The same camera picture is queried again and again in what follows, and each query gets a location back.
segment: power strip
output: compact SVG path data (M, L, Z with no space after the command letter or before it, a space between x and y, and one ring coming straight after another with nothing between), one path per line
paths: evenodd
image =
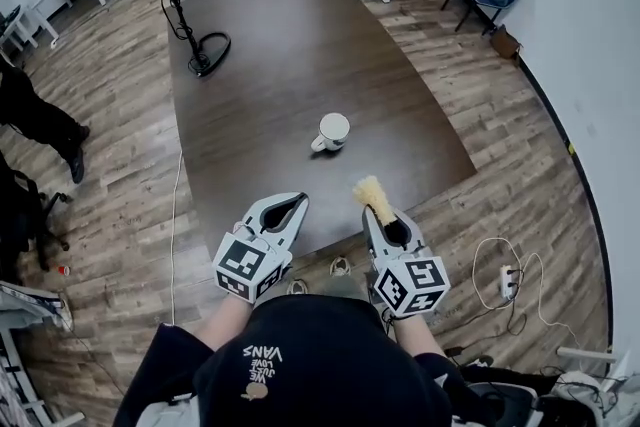
M511 269L511 265L503 265L500 267L500 295L505 301L511 301L516 295L515 271Z

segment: brush bristles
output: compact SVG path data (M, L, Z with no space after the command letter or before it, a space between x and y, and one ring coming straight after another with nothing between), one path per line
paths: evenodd
M367 176L360 180L353 188L353 195L360 203L369 205L373 209L382 226L387 226L396 220L387 195L375 176Z

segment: mug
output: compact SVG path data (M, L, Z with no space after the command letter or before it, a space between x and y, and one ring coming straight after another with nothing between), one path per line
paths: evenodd
M311 149L315 152L339 150L344 146L350 128L349 120L342 114L327 114L320 120L319 135L311 143Z

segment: wood plank floor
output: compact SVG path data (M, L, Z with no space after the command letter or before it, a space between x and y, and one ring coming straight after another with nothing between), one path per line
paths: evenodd
M583 347L605 349L603 266L578 175L523 74L481 39L473 16L454 33L463 6L454 0L441 12L443 1L365 0L421 74L478 169L471 179L410 212L444 258L453 285L429 323L445 347L504 331L508 310L456 328L483 311L471 283L478 243L503 236L519 255L536 251L542 257L543 316L570 324ZM50 249L52 266L68 265L71 274L42 273L33 253L23 255L19 267L28 285L68 295L77 337L124 390L156 325L171 316L169 237L180 143L168 34L159 0L116 0L104 8L96 0L78 0L53 24L62 34L57 50L48 48L48 35L40 35L40 48L21 58L43 98L91 126L87 174L74 186L51 148L0 129L0 150L12 167L33 177L42 190L74 198L53 216L55 231L66 233L71 250ZM175 300L177 323L188 330L211 314L222 296L212 283L202 237L206 228L198 223L183 172L177 191ZM318 290L337 254L347 255L362 279L368 260L361 236L317 254L297 255L291 274ZM504 245L483 246L477 283L491 304L499 304L496 278L505 263L513 262ZM556 348L574 342L565 328L538 319L539 272L533 261L518 299L515 329L525 311L524 332L477 343L460 361L489 353L499 365L530 372L560 363ZM45 327L16 338L36 389L56 414L81 410L88 424L111 423L120 391L78 339Z

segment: handbag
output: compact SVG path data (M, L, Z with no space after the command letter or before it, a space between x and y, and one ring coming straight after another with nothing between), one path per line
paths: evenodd
M507 28L504 25L501 25L493 31L490 43L494 50L498 52L500 57L513 59L514 65L519 65L520 49L522 48L522 45L516 38L507 32Z

